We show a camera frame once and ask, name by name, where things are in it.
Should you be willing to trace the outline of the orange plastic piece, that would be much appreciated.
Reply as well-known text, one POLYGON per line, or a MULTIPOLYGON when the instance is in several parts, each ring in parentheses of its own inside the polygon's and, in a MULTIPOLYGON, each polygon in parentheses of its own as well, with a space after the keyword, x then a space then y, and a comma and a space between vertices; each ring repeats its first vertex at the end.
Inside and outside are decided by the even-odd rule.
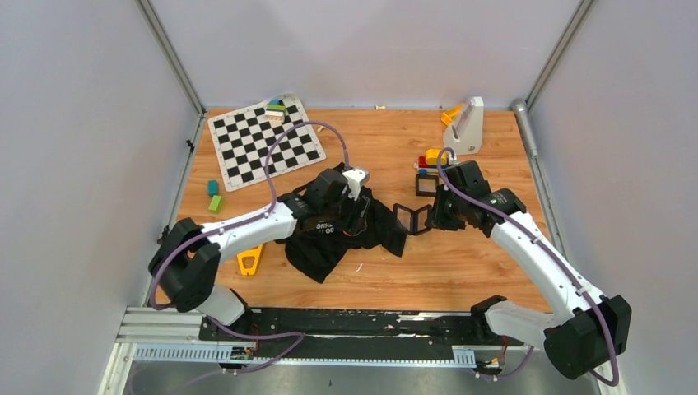
POLYGON ((448 127, 463 112, 463 107, 464 103, 461 103, 451 109, 445 110, 440 115, 440 122, 448 127))

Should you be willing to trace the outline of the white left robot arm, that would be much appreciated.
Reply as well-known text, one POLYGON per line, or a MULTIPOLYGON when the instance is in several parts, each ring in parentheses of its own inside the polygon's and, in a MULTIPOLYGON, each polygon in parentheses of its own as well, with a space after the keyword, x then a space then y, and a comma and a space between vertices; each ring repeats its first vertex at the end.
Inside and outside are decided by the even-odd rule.
POLYGON ((244 339, 253 320, 234 291, 217 285, 219 266, 260 244, 314 230, 319 222, 349 235, 362 232, 370 200, 361 190, 369 178, 360 167, 324 170, 305 189, 257 211, 202 225, 185 218, 163 238, 148 271, 179 312, 196 310, 220 323, 229 338, 244 339))

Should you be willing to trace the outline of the white wedge stand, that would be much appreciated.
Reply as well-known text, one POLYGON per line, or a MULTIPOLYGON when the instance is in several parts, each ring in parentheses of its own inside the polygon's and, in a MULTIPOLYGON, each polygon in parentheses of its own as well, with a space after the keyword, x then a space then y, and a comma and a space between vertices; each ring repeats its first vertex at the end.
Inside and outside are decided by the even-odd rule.
POLYGON ((466 100, 463 112, 448 127, 445 126, 444 147, 451 148, 456 156, 477 154, 483 143, 484 109, 481 96, 466 100))

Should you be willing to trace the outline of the yellow triangular plastic piece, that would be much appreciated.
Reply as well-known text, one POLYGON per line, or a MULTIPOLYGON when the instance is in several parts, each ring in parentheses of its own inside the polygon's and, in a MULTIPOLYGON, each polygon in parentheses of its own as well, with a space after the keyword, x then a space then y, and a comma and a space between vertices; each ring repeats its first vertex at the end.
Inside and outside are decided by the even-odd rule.
POLYGON ((242 276, 251 277, 257 274, 264 249, 265 244, 260 244, 236 255, 236 260, 242 276))

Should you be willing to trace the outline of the green toy block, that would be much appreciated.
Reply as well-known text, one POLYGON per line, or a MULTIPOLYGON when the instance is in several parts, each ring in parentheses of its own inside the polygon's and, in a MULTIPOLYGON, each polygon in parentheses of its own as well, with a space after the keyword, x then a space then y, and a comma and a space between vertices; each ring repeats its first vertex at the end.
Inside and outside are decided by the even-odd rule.
POLYGON ((223 205, 223 197, 221 195, 213 195, 208 206, 210 213, 217 214, 221 211, 223 205))

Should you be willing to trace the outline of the stacked toy blocks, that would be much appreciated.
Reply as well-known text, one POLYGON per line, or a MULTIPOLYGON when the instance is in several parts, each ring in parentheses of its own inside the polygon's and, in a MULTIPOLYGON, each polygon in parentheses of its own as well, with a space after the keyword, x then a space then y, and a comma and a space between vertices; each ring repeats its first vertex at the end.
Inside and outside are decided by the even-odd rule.
POLYGON ((268 122, 282 123, 286 118, 286 106, 281 99, 271 99, 266 104, 264 115, 268 122))

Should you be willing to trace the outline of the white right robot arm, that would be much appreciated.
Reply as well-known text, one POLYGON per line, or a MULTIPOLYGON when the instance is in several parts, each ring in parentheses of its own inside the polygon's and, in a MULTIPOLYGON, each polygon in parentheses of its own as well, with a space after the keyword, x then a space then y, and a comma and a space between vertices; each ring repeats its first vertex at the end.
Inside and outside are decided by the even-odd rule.
POLYGON ((618 356, 625 352, 632 308, 607 296, 574 269, 538 228, 509 189, 492 190, 473 160, 439 170, 427 225, 440 230, 480 230, 523 269, 550 307, 544 313, 501 295, 471 307, 470 332, 480 343, 509 337, 545 352, 568 379, 591 374, 609 387, 620 383, 618 356))

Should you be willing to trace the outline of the checkered chessboard mat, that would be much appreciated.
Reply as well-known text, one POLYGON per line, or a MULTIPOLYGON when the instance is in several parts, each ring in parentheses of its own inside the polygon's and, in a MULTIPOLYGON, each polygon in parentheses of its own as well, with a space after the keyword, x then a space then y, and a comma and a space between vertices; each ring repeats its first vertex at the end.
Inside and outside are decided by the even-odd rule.
MULTIPOLYGON (((286 107, 281 122, 267 119, 267 100, 208 119, 207 126, 226 191, 233 192, 265 181, 263 166, 272 144, 283 132, 309 119, 297 95, 284 94, 276 100, 286 107)), ((325 159, 325 151, 314 128, 304 126, 279 141, 269 160, 268 171, 275 177, 325 159)))

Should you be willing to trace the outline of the black printed t-shirt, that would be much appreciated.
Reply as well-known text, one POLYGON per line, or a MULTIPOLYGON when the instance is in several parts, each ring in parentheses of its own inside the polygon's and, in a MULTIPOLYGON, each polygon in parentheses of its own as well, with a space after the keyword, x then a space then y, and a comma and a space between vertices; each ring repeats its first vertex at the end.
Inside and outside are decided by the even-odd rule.
POLYGON ((284 246, 286 258, 294 268, 318 283, 326 280, 351 249, 381 246, 400 258, 407 241, 407 232, 398 224, 393 212, 375 199, 368 187, 362 187, 360 193, 371 199, 365 231, 349 237, 335 228, 333 201, 341 196, 339 177, 348 169, 341 162, 278 199, 291 209, 298 222, 292 235, 276 242, 284 246))

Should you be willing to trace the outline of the black square display box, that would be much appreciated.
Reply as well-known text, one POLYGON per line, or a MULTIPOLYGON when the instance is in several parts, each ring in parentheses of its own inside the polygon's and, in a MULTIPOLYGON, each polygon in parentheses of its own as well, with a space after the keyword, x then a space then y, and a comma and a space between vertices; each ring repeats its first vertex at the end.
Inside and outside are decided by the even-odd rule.
POLYGON ((435 197, 439 185, 440 179, 437 175, 418 173, 415 177, 415 194, 418 197, 435 197))

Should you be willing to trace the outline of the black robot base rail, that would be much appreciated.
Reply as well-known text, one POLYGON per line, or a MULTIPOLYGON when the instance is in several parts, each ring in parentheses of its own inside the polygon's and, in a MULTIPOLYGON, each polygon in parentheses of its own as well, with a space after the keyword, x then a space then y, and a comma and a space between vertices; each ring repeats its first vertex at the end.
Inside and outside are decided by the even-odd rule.
POLYGON ((198 340, 226 363, 470 367, 524 344, 487 332, 469 312, 257 308, 230 335, 201 318, 198 340))

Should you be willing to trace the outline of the teal toy block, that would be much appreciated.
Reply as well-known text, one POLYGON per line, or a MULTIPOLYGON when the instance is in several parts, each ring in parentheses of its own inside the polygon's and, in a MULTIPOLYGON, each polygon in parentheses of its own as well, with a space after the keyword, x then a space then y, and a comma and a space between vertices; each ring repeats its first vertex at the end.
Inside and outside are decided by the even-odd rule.
POLYGON ((207 195, 210 198, 218 195, 220 192, 219 183, 215 179, 210 179, 207 181, 207 195))

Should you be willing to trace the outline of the black hinged display case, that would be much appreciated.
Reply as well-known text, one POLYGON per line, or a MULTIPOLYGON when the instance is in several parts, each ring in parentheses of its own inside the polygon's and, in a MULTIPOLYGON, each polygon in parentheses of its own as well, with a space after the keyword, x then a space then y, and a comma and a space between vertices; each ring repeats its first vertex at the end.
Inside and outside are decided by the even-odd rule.
POLYGON ((422 235, 431 230, 427 225, 427 217, 431 213, 432 206, 425 205, 418 209, 411 209, 399 203, 393 204, 393 214, 398 224, 408 235, 422 235))

